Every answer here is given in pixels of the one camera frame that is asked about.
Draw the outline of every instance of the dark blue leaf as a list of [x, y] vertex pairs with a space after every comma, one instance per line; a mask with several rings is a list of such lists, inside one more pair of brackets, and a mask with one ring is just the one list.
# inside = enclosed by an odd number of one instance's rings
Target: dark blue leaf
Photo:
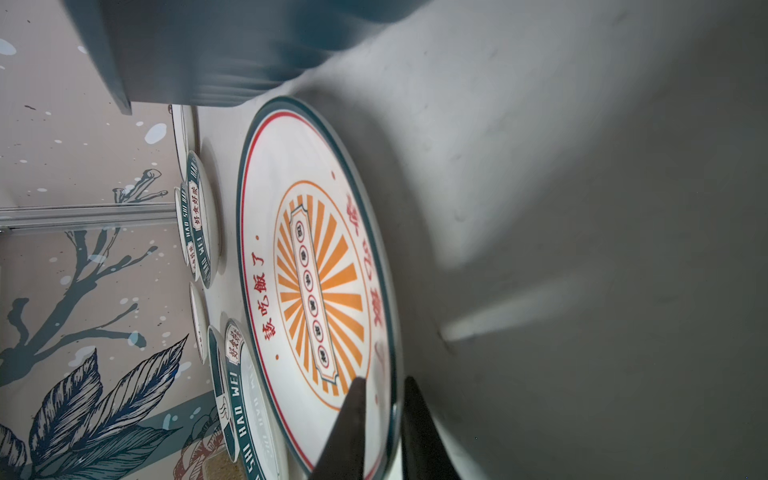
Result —
[[89, 449], [73, 452], [61, 466], [57, 480], [117, 480], [152, 455], [176, 430], [134, 426], [97, 442]]
[[179, 369], [187, 337], [136, 365], [96, 406], [72, 437], [75, 450], [139, 423], [163, 399]]
[[101, 397], [102, 388], [94, 351], [48, 392], [29, 431], [29, 455], [35, 466], [67, 451], [72, 435]]
[[10, 470], [18, 475], [25, 463], [27, 449], [24, 442], [17, 439], [11, 429], [0, 425], [0, 474]]

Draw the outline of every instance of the white ceramic plate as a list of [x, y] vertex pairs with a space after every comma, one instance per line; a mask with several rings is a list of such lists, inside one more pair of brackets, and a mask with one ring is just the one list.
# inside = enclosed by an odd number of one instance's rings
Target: white ceramic plate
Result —
[[205, 313], [203, 297], [200, 296], [200, 291], [192, 282], [190, 282], [190, 304], [194, 333], [197, 338], [197, 352], [200, 354], [200, 361], [205, 363], [208, 358], [208, 315]]
[[197, 268], [203, 285], [210, 288], [219, 264], [219, 220], [205, 168], [193, 151], [187, 155], [187, 193]]
[[187, 152], [197, 151], [197, 129], [194, 111], [189, 105], [171, 105], [170, 117], [174, 122], [176, 154], [179, 157], [181, 179], [187, 181]]
[[367, 378], [365, 478], [399, 440], [399, 329], [381, 237], [329, 126], [267, 102], [240, 161], [237, 246], [250, 339], [286, 440], [310, 472], [357, 376]]
[[246, 337], [232, 319], [227, 322], [224, 343], [232, 417], [248, 480], [288, 478], [283, 436], [271, 415]]
[[181, 184], [181, 188], [174, 188], [174, 199], [176, 200], [176, 222], [179, 228], [179, 241], [183, 250], [184, 263], [190, 267], [192, 278], [198, 280], [200, 272], [197, 270], [197, 254], [195, 253], [194, 239], [192, 238], [186, 185]]
[[219, 423], [221, 432], [224, 436], [224, 443], [227, 445], [227, 453], [230, 460], [237, 460], [240, 453], [240, 445], [235, 440], [234, 419], [232, 418], [232, 406], [230, 397], [224, 389], [223, 379], [226, 378], [226, 372], [223, 369], [223, 359], [219, 350], [224, 347], [219, 333], [213, 325], [208, 326], [208, 355], [210, 357], [210, 377], [214, 382], [214, 395], [216, 396], [216, 408], [219, 411]]

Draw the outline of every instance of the orange sunburst pattern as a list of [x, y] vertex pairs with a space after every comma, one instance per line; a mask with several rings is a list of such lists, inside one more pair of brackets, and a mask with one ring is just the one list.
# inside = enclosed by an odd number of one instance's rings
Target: orange sunburst pattern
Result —
[[[300, 247], [292, 237], [297, 215], [308, 223], [302, 245], [309, 248]], [[352, 380], [367, 376], [370, 318], [365, 279], [350, 229], [336, 205], [315, 184], [299, 182], [286, 193], [278, 210], [274, 252], [280, 312], [296, 364], [317, 396], [338, 409]], [[310, 277], [316, 276], [316, 280], [304, 278], [306, 257], [297, 255], [305, 253], [313, 256], [310, 264], [315, 268], [309, 269]], [[313, 289], [311, 296], [302, 283]], [[314, 303], [309, 305], [312, 300], [308, 299], [317, 299], [324, 315], [317, 316], [312, 310]], [[325, 322], [322, 333], [313, 330], [317, 318]], [[330, 340], [325, 345], [332, 346], [329, 360], [335, 366], [333, 381], [327, 373], [329, 367], [320, 365], [326, 358], [317, 355], [322, 347], [313, 338], [325, 332]]]

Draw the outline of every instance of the gray object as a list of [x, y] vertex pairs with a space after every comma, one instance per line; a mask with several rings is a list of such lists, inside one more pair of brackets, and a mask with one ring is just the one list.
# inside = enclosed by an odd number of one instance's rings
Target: gray object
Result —
[[233, 107], [424, 0], [65, 0], [121, 112], [131, 102]]

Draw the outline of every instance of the ceramic bowl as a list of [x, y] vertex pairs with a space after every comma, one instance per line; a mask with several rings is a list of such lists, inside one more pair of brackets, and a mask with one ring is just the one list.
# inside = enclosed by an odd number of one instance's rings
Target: ceramic bowl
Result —
[[227, 453], [230, 460], [237, 460], [240, 453], [240, 445], [235, 439], [235, 425], [232, 417], [232, 406], [227, 390], [224, 387], [226, 371], [224, 370], [223, 348], [224, 344], [221, 335], [214, 329], [213, 325], [208, 326], [208, 356], [210, 358], [210, 377], [214, 383], [214, 396], [216, 397], [216, 408], [219, 412], [219, 423], [223, 433], [224, 443], [227, 446]]
[[190, 282], [190, 307], [194, 333], [197, 338], [197, 353], [200, 354], [200, 361], [205, 363], [208, 358], [208, 315], [205, 311], [203, 297], [193, 282]]
[[187, 181], [187, 152], [190, 150], [197, 151], [197, 126], [194, 120], [194, 111], [189, 105], [171, 105], [170, 116], [174, 122], [174, 138], [181, 180]]
[[187, 194], [197, 269], [200, 271], [203, 285], [210, 288], [219, 263], [219, 220], [214, 192], [205, 168], [193, 151], [187, 154]]
[[248, 478], [288, 479], [285, 443], [259, 379], [246, 334], [235, 320], [227, 322], [224, 369], [237, 425], [237, 441]]
[[184, 256], [184, 263], [190, 267], [192, 278], [198, 280], [200, 279], [200, 272], [197, 270], [197, 254], [195, 253], [192, 227], [190, 225], [187, 187], [184, 184], [181, 184], [181, 188], [174, 188], [174, 199], [176, 200], [176, 222], [179, 228], [181, 253]]

